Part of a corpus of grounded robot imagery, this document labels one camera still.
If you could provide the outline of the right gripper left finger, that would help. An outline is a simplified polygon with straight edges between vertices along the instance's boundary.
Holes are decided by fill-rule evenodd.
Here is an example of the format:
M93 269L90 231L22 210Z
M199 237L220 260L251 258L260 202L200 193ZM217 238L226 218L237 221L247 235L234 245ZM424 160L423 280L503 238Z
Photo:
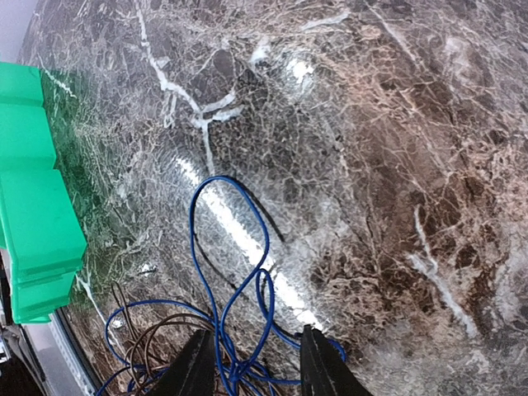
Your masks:
M197 330L148 395L212 396L215 391L214 339L210 330Z

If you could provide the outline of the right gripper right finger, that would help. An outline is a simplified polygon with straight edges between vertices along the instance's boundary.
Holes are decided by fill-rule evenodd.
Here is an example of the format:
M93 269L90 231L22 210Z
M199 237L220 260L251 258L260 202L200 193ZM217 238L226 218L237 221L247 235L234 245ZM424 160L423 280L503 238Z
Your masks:
M305 325L300 343L301 394L371 396L321 331Z

